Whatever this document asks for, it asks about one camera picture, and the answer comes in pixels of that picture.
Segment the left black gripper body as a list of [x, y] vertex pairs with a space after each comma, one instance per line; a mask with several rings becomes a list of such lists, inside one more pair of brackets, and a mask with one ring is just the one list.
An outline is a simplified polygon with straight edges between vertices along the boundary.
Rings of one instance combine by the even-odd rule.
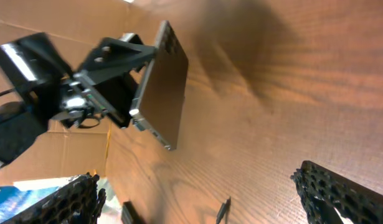
[[21, 97], [19, 113], [42, 129], [53, 119], [82, 129], [87, 119], [107, 117], [119, 128], [131, 122], [138, 86], [131, 71], [112, 77], [78, 73], [44, 32], [1, 44], [0, 69]]

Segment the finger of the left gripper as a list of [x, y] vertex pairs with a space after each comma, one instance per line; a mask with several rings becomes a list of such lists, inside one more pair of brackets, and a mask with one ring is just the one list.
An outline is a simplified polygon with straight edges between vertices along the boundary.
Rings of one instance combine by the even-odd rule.
[[112, 77], [140, 68], [155, 54], [156, 47], [105, 37], [91, 50], [77, 72], [85, 72], [90, 77]]

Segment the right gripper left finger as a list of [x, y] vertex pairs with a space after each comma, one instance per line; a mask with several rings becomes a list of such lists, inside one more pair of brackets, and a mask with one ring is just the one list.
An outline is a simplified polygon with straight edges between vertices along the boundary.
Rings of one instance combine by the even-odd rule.
[[96, 224], [106, 201], [100, 176], [86, 173], [46, 196], [4, 224]]

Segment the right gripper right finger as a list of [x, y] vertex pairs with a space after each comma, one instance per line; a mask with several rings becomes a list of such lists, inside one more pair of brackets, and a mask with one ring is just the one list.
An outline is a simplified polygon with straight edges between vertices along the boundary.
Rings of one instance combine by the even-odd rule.
[[303, 161], [290, 179], [308, 223], [383, 224], [383, 195], [312, 161]]

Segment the bronze Galaxy smartphone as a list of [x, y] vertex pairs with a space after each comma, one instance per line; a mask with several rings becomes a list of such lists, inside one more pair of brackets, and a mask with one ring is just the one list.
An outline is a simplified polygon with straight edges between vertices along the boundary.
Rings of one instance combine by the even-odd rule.
[[177, 148], [189, 61], [169, 21], [162, 21], [155, 48], [130, 115], [139, 131], [149, 131], [171, 151]]

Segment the cardboard panel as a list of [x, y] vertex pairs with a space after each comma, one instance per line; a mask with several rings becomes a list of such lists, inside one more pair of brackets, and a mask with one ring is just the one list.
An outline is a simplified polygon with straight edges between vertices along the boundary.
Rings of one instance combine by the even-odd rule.
[[[135, 32], [152, 44], [160, 18], [125, 1], [0, 0], [0, 45], [46, 32], [60, 55], [77, 68], [104, 37]], [[84, 129], [50, 121], [49, 130], [10, 165], [0, 169], [0, 186], [36, 179], [105, 174], [112, 123], [91, 120]]]

